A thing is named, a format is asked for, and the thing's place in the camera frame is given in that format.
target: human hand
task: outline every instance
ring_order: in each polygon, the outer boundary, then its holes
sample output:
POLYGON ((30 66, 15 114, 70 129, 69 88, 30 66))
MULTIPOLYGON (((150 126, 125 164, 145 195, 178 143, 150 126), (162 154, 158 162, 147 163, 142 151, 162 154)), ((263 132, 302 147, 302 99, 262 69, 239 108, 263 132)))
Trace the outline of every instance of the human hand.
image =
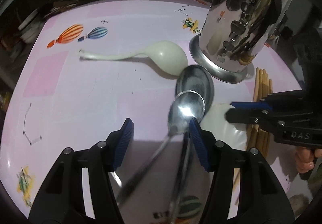
POLYGON ((296 147, 295 164, 299 173, 306 173, 314 168, 314 158, 322 157, 322 149, 311 150, 305 147, 296 147))

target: bundle of chopsticks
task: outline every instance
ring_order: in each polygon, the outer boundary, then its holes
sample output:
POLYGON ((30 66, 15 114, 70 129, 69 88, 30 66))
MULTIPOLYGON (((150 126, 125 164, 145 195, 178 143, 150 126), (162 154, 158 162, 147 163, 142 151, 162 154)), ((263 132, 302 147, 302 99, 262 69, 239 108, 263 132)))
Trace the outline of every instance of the bundle of chopsticks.
MULTIPOLYGON (((268 78, 268 74, 266 73, 265 69, 256 69, 256 76, 255 76, 255 88, 254 88, 254 96, 253 101, 257 102, 260 99, 267 97, 268 94, 273 93, 273 84, 272 80, 268 78)), ((259 125, 247 125, 247 150, 250 148, 257 148, 261 154, 266 158, 268 149, 269 149, 269 142, 270 142, 270 135, 268 132, 263 131, 259 125)), ((240 182, 240 170, 236 171, 238 174, 235 178, 233 190, 237 187, 240 182)))

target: spoon handle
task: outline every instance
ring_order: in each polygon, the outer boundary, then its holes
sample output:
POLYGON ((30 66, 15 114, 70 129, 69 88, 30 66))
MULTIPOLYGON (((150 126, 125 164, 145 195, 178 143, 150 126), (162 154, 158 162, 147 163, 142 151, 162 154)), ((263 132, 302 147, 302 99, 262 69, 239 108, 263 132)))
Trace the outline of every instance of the spoon handle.
POLYGON ((83 59, 92 59, 92 60, 121 60, 121 59, 128 59, 134 57, 136 55, 143 54, 143 52, 132 52, 128 54, 118 54, 118 55, 103 55, 103 54, 96 54, 90 51, 80 50, 78 52, 79 56, 83 59))
POLYGON ((120 207, 126 199, 133 193, 140 181, 147 174, 149 169, 153 166, 154 162, 160 156, 165 147, 169 144, 172 137, 169 135, 164 138, 159 148, 153 153, 153 155, 138 169, 138 171, 128 180, 128 182, 122 186, 116 202, 120 207))
POLYGON ((175 224, 175 221, 180 211, 180 204, 185 188, 187 186, 187 178, 191 169, 193 159, 192 148, 193 143, 192 140, 189 138, 189 133, 185 133, 183 137, 178 173, 175 179, 172 191, 172 198, 169 206, 169 224, 175 224))

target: stainless steel container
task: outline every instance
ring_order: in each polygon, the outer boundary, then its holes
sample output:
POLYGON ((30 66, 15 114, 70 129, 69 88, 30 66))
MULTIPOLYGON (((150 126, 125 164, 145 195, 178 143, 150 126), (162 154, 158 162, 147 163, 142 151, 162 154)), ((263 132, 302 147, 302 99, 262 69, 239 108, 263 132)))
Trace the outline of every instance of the stainless steel container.
POLYGON ((190 42, 197 64, 238 83, 281 22, 291 0, 213 0, 201 34, 190 42))

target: screw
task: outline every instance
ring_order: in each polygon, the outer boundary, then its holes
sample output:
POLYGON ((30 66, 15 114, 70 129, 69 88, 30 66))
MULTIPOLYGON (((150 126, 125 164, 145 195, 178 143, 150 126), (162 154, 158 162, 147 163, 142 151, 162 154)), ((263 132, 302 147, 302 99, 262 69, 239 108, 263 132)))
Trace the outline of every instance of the screw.
POLYGON ((223 143, 222 141, 217 141, 215 144, 218 148, 222 148, 223 146, 225 146, 225 143, 223 143))
POLYGON ((239 19, 239 23, 247 24, 247 20, 245 18, 241 18, 241 19, 239 19))
POLYGON ((100 141, 99 143, 97 143, 97 146, 99 147, 99 148, 104 148, 105 146, 106 146, 106 142, 105 141, 100 141))
POLYGON ((258 154, 258 149, 257 148, 251 148, 251 154, 257 155, 258 154))
POLYGON ((65 148, 63 152, 65 155, 68 155, 71 153, 71 148, 65 148))

